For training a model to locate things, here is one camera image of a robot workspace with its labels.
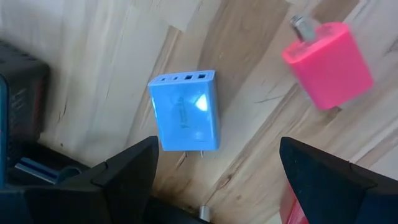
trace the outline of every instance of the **wall charger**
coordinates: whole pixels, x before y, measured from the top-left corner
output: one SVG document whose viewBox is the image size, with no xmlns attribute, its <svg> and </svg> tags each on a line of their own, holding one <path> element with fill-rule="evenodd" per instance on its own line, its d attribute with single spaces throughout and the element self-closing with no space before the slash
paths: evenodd
<svg viewBox="0 0 398 224">
<path fill-rule="evenodd" d="M 214 70 L 159 75 L 148 87 L 165 151 L 219 148 Z"/>
<path fill-rule="evenodd" d="M 294 17 L 299 37 L 282 53 L 314 104 L 327 110 L 358 97 L 373 78 L 349 27 L 330 22 L 313 29 L 304 17 Z"/>
</svg>

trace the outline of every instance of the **red object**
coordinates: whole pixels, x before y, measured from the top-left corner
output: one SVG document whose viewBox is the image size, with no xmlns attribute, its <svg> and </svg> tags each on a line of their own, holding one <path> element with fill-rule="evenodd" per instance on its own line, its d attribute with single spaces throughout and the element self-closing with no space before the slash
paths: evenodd
<svg viewBox="0 0 398 224">
<path fill-rule="evenodd" d="M 315 105 L 330 109 L 371 88 L 373 79 L 348 26 L 331 22 L 315 32 L 315 42 L 298 40 L 282 53 Z"/>
<path fill-rule="evenodd" d="M 308 224 L 308 220 L 290 185 L 286 188 L 280 202 L 279 213 L 283 224 Z"/>
</svg>

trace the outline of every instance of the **pink wall charger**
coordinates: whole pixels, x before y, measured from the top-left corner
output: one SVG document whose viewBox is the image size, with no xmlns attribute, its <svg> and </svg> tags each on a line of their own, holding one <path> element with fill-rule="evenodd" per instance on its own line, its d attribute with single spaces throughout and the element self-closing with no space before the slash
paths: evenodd
<svg viewBox="0 0 398 224">
<path fill-rule="evenodd" d="M 368 66 L 346 24 L 331 22 L 314 30 L 299 16 L 291 23 L 299 40 L 287 47 L 282 57 L 315 106 L 327 110 L 372 87 Z"/>
</svg>

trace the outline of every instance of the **wooden plank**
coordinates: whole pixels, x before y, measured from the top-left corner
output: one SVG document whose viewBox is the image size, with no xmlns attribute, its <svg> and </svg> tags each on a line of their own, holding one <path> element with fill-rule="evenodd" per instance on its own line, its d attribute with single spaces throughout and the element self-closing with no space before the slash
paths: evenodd
<svg viewBox="0 0 398 224">
<path fill-rule="evenodd" d="M 203 0 L 133 0 L 132 4 L 185 32 L 195 11 L 203 4 Z"/>
<path fill-rule="evenodd" d="M 205 203 L 215 223 L 280 223 L 282 136 L 397 178 L 398 2 L 357 3 L 2 0 L 0 31 L 54 68 L 41 141 L 91 165 L 157 133 L 151 78 L 217 69 L 219 151 L 161 151 L 154 194 L 193 209 Z M 315 109 L 280 57 L 301 12 L 322 22 L 348 15 L 375 77 L 343 110 Z"/>
<path fill-rule="evenodd" d="M 359 0 L 323 0 L 314 9 L 313 17 L 321 23 L 343 21 Z"/>
<path fill-rule="evenodd" d="M 58 22 L 50 29 L 58 30 L 53 37 L 58 41 L 38 35 L 42 26 L 31 19 L 48 20 L 44 13 L 48 8 L 27 7 L 24 1 L 3 4 L 7 11 L 2 15 L 3 29 L 10 37 L 46 43 L 34 45 L 44 46 L 40 49 L 44 59 L 56 58 L 52 63 L 58 73 L 52 83 L 55 96 L 48 105 L 43 142 L 93 165 L 124 149 L 169 26 L 138 11 L 130 1 L 62 4 L 54 19 Z M 14 14 L 29 18 L 21 20 Z M 45 51 L 49 46 L 61 48 Z"/>
</svg>

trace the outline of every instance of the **wooden floor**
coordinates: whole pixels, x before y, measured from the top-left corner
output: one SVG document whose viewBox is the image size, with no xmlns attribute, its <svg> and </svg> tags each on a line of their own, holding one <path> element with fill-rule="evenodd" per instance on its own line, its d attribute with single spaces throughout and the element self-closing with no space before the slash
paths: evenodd
<svg viewBox="0 0 398 224">
<path fill-rule="evenodd" d="M 0 0 L 1 37 L 53 68 L 41 141 L 95 165 L 157 134 L 146 85 L 216 69 L 217 152 L 161 152 L 154 194 L 215 223 L 280 222 L 278 149 L 292 136 L 398 179 L 396 0 Z M 341 109 L 316 110 L 281 59 L 289 19 L 350 24 L 376 80 Z"/>
</svg>

